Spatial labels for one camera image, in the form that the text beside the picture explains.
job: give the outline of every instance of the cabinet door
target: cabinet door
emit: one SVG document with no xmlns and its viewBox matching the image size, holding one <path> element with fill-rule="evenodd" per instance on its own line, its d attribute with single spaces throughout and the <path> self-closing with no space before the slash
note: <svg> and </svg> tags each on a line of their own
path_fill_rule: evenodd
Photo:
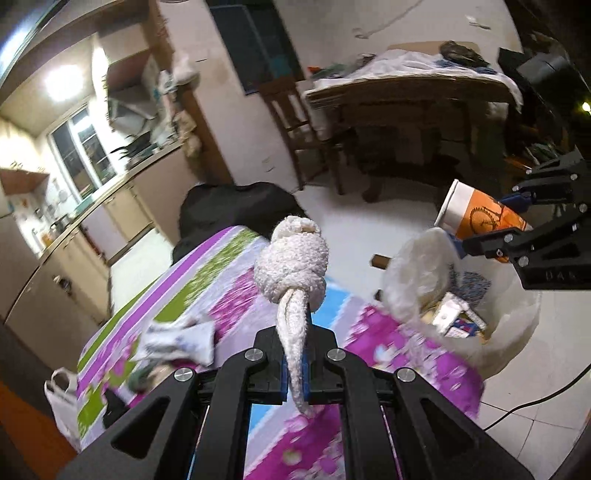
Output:
<svg viewBox="0 0 591 480">
<path fill-rule="evenodd" d="M 109 316 L 109 269 L 76 229 L 50 255 L 46 265 L 52 275 L 72 281 L 72 296 L 97 323 Z"/>
<path fill-rule="evenodd" d="M 127 240 L 102 205 L 86 217 L 82 225 L 107 260 L 113 258 L 127 245 Z"/>
<path fill-rule="evenodd" d="M 6 326 L 52 370 L 77 370 L 86 342 L 97 332 L 92 318 L 53 282 L 42 265 L 17 302 Z"/>
<path fill-rule="evenodd" d="M 0 322 L 38 266 L 12 215 L 0 218 Z"/>
<path fill-rule="evenodd" d="M 173 245 L 180 240 L 181 205 L 198 182 L 180 148 L 134 178 L 134 190 L 152 214 L 154 223 Z"/>
<path fill-rule="evenodd" d="M 129 187 L 115 192 L 105 201 L 105 207 L 127 241 L 151 223 Z"/>
</svg>

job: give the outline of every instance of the metal screw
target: metal screw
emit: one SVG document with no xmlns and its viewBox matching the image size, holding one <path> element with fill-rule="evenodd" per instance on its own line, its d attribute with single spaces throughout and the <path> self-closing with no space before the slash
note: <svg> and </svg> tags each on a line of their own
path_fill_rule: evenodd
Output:
<svg viewBox="0 0 591 480">
<path fill-rule="evenodd" d="M 326 356 L 330 358 L 333 362 L 340 362 L 343 358 L 345 358 L 346 355 L 347 354 L 345 353 L 345 351 L 340 348 L 333 348 L 332 350 L 329 350 L 329 352 L 326 354 Z"/>
<path fill-rule="evenodd" d="M 192 376 L 193 376 L 193 370 L 191 370 L 190 368 L 187 368 L 187 367 L 179 368 L 174 373 L 174 379 L 178 380 L 179 382 L 186 382 L 187 380 L 190 380 Z"/>
<path fill-rule="evenodd" d="M 396 376 L 401 382 L 412 382 L 417 377 L 417 374 L 412 368 L 401 368 L 396 372 Z"/>
<path fill-rule="evenodd" d="M 262 350 L 258 348 L 251 348 L 244 353 L 244 358 L 250 360 L 251 362 L 257 362 L 263 358 L 264 355 L 265 354 L 262 352 Z"/>
</svg>

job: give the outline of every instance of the window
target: window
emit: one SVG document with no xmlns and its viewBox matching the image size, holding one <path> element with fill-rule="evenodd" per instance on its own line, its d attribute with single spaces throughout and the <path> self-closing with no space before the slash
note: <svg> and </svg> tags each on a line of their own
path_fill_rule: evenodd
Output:
<svg viewBox="0 0 591 480">
<path fill-rule="evenodd" d="M 115 170 L 100 144 L 87 107 L 60 125 L 51 137 L 63 173 L 71 178 L 82 199 L 115 177 Z"/>
<path fill-rule="evenodd" d="M 207 4 L 246 94 L 285 75 L 304 79 L 271 0 L 207 0 Z"/>
</svg>

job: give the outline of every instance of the ceiling light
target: ceiling light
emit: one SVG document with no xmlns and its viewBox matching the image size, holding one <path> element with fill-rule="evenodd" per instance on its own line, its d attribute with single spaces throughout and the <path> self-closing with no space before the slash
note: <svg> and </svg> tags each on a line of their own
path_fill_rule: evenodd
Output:
<svg viewBox="0 0 591 480">
<path fill-rule="evenodd" d="M 82 71 L 76 65 L 64 65 L 52 70 L 45 81 L 50 97 L 56 102 L 78 95 L 82 84 Z"/>
</svg>

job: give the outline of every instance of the orange paper cup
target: orange paper cup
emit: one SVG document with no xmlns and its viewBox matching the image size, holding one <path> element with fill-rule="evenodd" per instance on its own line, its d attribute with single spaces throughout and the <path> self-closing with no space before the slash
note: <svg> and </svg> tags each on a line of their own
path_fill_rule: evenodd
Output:
<svg viewBox="0 0 591 480">
<path fill-rule="evenodd" d="M 447 192 L 435 226 L 443 228 L 460 240 L 504 228 L 530 228 L 527 222 L 509 207 L 459 180 L 454 180 Z"/>
</svg>

